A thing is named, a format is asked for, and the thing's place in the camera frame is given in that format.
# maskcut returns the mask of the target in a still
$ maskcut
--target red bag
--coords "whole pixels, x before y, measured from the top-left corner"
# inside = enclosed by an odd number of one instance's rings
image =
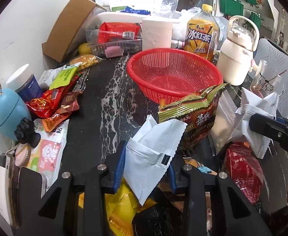
[[[49,118],[59,107],[59,103],[64,95],[74,86],[79,75],[74,75],[69,85],[47,90],[41,98],[34,98],[26,102],[28,109],[40,118]]]
[[[102,23],[99,27],[98,43],[114,40],[134,40],[140,27],[134,23]]]
[[[252,149],[240,143],[231,144],[225,156],[230,177],[252,203],[256,203],[263,185],[260,163],[251,155]]]

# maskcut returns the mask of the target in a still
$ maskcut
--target white paper towel roll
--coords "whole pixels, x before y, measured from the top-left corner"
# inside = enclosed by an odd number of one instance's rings
[[[172,19],[149,17],[142,20],[142,49],[170,48]]]

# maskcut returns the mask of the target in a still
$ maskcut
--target cardboard box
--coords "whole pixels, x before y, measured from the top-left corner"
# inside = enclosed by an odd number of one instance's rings
[[[106,9],[92,0],[70,0],[42,44],[44,54],[58,62],[65,61],[85,39],[84,22]]]

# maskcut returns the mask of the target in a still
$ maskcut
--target yellow bottle cap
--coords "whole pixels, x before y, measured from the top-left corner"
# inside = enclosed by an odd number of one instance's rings
[[[203,11],[209,11],[209,12],[212,12],[212,10],[213,10],[213,7],[211,6],[211,5],[208,5],[208,4],[203,4],[202,5],[202,10]]]

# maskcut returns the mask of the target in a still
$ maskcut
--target red basket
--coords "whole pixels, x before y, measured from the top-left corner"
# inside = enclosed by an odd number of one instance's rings
[[[132,56],[126,67],[146,97],[172,103],[192,92],[223,83],[219,70],[198,55],[178,49],[151,49]]]

